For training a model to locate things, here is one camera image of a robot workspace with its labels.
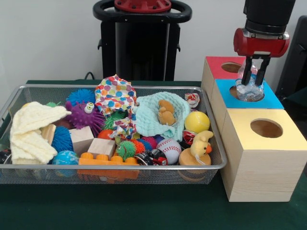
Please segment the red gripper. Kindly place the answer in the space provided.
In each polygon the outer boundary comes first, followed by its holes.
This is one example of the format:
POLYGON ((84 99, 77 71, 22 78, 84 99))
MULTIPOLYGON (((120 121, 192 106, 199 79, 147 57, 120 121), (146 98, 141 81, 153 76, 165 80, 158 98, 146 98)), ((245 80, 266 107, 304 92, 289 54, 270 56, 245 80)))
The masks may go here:
POLYGON ((248 85, 250 81, 252 74, 252 56, 268 56, 258 57, 258 59, 262 60, 262 63, 255 78, 255 85, 261 86, 271 57, 283 56, 289 44, 290 36, 287 32, 275 36, 251 33, 244 28, 237 28, 234 35, 234 51, 239 56, 246 56, 246 64, 241 83, 243 85, 248 85))

